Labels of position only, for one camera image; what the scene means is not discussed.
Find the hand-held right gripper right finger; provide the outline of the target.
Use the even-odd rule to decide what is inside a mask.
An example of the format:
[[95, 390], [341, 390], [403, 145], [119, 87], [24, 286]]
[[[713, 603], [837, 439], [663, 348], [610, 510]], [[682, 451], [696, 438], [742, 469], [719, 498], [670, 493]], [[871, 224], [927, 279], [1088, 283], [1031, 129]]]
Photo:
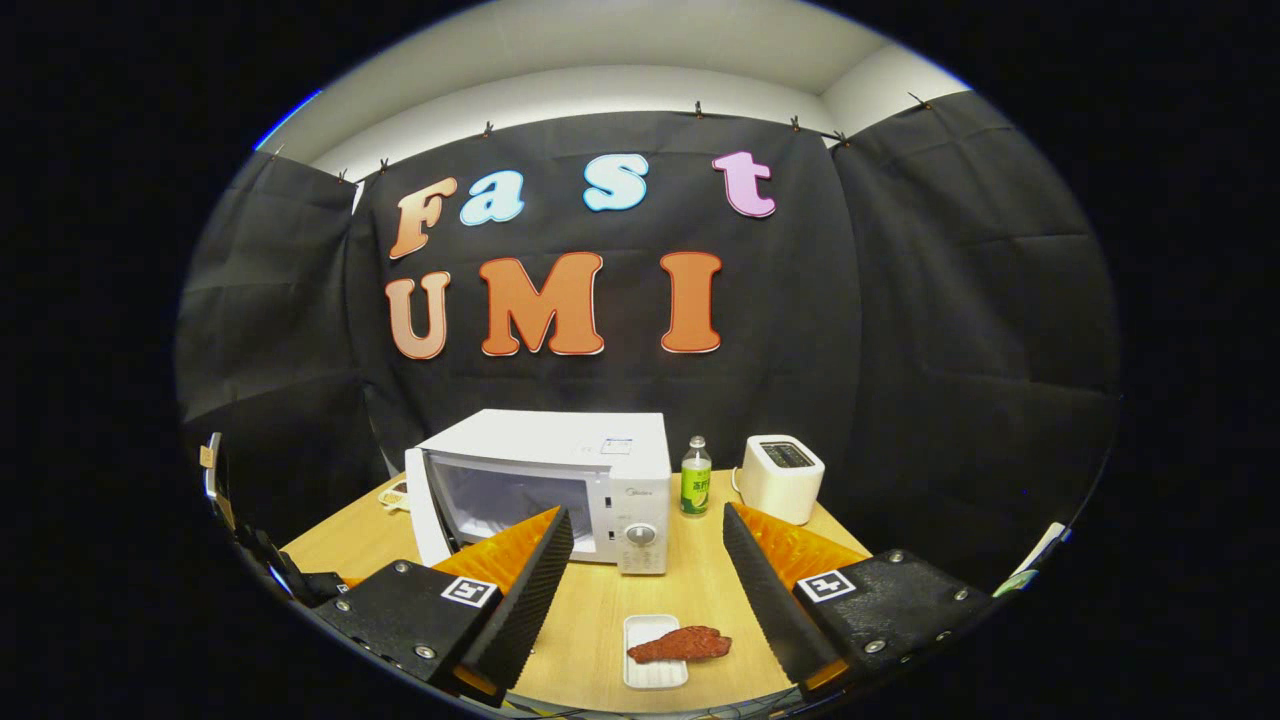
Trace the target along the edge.
[[723, 544], [767, 643], [806, 701], [878, 688], [998, 607], [914, 553], [859, 552], [739, 502], [724, 506]]

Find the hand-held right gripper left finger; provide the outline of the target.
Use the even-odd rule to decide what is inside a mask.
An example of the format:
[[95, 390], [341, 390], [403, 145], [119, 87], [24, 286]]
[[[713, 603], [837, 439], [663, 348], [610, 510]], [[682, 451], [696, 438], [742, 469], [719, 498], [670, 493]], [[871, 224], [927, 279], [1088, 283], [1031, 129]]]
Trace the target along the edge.
[[314, 611], [431, 688], [500, 707], [520, 679], [573, 548], [563, 507], [430, 568], [396, 560]]

